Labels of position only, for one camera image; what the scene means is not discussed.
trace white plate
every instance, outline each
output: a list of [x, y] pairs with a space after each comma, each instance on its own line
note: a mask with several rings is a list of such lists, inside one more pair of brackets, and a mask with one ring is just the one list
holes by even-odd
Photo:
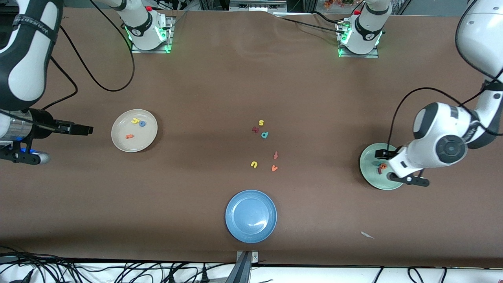
[[[131, 121], [137, 118], [145, 122], [144, 127], [140, 123], [133, 124]], [[112, 126], [112, 142], [124, 152], [138, 152], [147, 148], [157, 135], [157, 120], [152, 113], [142, 110], [129, 110], [115, 120]]]

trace blue plate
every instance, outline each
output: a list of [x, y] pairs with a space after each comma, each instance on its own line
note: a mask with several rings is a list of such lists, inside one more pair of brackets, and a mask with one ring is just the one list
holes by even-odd
[[278, 218], [273, 201], [257, 190], [235, 195], [227, 205], [225, 222], [238, 240], [254, 244], [265, 240], [274, 230]]

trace brown tabletop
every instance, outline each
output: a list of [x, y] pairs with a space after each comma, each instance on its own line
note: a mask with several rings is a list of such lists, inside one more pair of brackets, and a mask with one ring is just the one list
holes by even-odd
[[[96, 78], [124, 84], [131, 62], [118, 33], [96, 10], [65, 16]], [[269, 263], [501, 266], [502, 139], [426, 170], [426, 188], [378, 190], [358, 167], [367, 145], [386, 142], [410, 90], [436, 87], [460, 100], [478, 91], [482, 76], [454, 46], [457, 22], [390, 17], [380, 58], [360, 59], [339, 58], [330, 32], [267, 13], [189, 12], [172, 53], [135, 54], [134, 80], [117, 93], [92, 82], [60, 34], [53, 55], [79, 93], [50, 112], [95, 132], [36, 140], [52, 156], [47, 165], [1, 162], [0, 241], [69, 257], [222, 262], [251, 249]], [[35, 107], [72, 91], [50, 65]], [[449, 102], [422, 91], [404, 103], [393, 145], [413, 138], [415, 114], [434, 101]], [[124, 153], [110, 130], [135, 108], [151, 111], [159, 132], [147, 150]], [[259, 120], [267, 139], [252, 132]], [[227, 203], [247, 189], [278, 210], [276, 229], [258, 244], [237, 241], [225, 225]]]

